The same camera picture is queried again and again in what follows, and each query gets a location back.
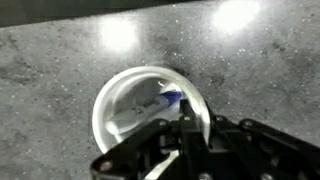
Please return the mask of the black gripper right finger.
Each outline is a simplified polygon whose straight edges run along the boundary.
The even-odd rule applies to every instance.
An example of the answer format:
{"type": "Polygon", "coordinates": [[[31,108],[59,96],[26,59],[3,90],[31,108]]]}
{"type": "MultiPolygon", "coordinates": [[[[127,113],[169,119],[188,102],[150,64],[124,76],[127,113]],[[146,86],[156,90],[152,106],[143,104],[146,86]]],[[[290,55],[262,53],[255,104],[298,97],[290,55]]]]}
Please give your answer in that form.
{"type": "Polygon", "coordinates": [[[210,144],[236,156],[245,180],[320,180],[320,148],[254,119],[238,124],[208,109],[210,144]]]}

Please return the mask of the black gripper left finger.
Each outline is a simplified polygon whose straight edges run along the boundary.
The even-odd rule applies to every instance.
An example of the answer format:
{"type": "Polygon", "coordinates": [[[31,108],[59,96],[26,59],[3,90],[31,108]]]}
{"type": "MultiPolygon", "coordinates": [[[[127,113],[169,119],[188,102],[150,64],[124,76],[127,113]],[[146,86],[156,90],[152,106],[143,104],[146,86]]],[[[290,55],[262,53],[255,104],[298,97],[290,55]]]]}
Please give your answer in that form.
{"type": "Polygon", "coordinates": [[[188,100],[180,101],[180,112],[178,120],[153,120],[94,160],[90,166],[92,180],[143,180],[175,150],[178,156],[156,180],[198,178],[208,147],[188,100]]]}

